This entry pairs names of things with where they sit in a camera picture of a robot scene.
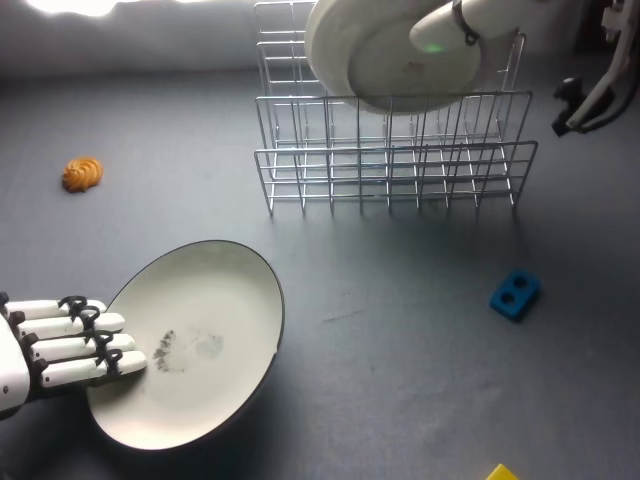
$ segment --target gray wall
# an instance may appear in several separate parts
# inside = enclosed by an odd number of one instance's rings
[[[583,0],[556,0],[524,25],[529,52],[567,51]],[[256,65],[255,0],[118,5],[100,18],[0,2],[0,75],[228,70]]]

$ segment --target blue toy brick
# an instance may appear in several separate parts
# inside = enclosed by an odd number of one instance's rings
[[[510,320],[520,320],[540,291],[540,282],[525,270],[514,270],[491,295],[489,305]]]

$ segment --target white robotic arm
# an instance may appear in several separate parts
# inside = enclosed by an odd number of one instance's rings
[[[0,418],[27,401],[146,367],[133,338],[117,333],[124,318],[105,311],[102,302],[79,296],[10,302],[0,292]]]
[[[488,39],[517,29],[531,14],[533,3],[547,0],[454,0],[430,13],[412,28],[411,43],[425,52],[447,52],[478,39]],[[618,45],[607,73],[587,96],[582,93],[579,79],[566,79],[556,90],[555,96],[568,103],[567,108],[553,123],[558,136],[569,131],[587,133],[601,128],[618,118],[633,99],[640,83],[640,46],[637,39],[639,0],[613,0],[612,7],[605,9],[602,26],[607,30],[607,39]],[[615,94],[611,85],[632,66],[632,86],[621,106],[604,119],[595,120],[612,105]]]

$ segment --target hole in blue block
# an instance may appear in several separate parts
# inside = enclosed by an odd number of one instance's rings
[[[529,282],[527,282],[527,279],[524,277],[516,277],[513,279],[513,285],[516,288],[524,288],[527,286]]]
[[[513,301],[515,300],[515,297],[513,295],[511,295],[509,292],[504,292],[502,295],[500,295],[500,300],[502,300],[502,303],[513,303]]]

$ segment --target metal wire rack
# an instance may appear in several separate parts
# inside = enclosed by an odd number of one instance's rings
[[[514,91],[525,37],[515,37],[506,67],[476,92],[413,97],[421,113],[387,114],[365,100],[332,97],[304,55],[304,27],[315,1],[255,5],[265,95],[256,99],[263,148],[255,162],[273,214],[276,201],[414,202],[507,198],[515,208],[537,142],[521,135],[531,93]],[[444,104],[431,109],[429,104]]]

